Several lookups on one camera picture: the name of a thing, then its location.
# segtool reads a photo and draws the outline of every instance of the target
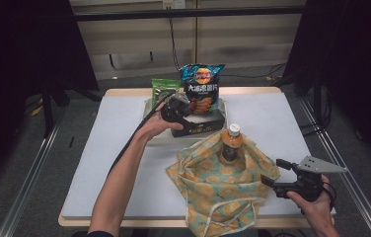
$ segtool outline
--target bottle label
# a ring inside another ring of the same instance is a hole
[[[239,148],[230,147],[227,144],[223,144],[222,155],[227,161],[234,161],[237,158]]]

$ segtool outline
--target human hand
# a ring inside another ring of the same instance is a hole
[[[182,130],[184,127],[178,122],[167,122],[161,118],[160,110],[164,107],[162,103],[157,109],[154,115],[152,115],[139,131],[147,137],[147,140],[151,140],[154,136],[161,134],[167,128],[175,130]]]
[[[322,181],[324,182],[324,188],[329,190],[329,179],[322,175]],[[287,196],[303,210],[309,225],[318,236],[339,236],[333,225],[330,206],[331,200],[327,193],[322,192],[318,199],[312,202],[303,199],[299,194],[291,191],[287,192]]]

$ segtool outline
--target outlet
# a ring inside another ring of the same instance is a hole
[[[174,9],[174,1],[173,0],[163,0],[162,1],[162,9]]]
[[[185,9],[186,8],[186,0],[174,0],[174,9]]]

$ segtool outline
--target yellow floral fabric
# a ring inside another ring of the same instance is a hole
[[[178,162],[166,169],[185,198],[185,221],[195,236],[220,236],[254,225],[268,194],[260,175],[280,176],[275,162],[244,134],[237,162],[220,163],[223,131],[182,149]]]

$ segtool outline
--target chip bag logo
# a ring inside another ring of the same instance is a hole
[[[195,80],[198,84],[207,84],[211,80],[211,72],[207,68],[199,68],[195,72]]]

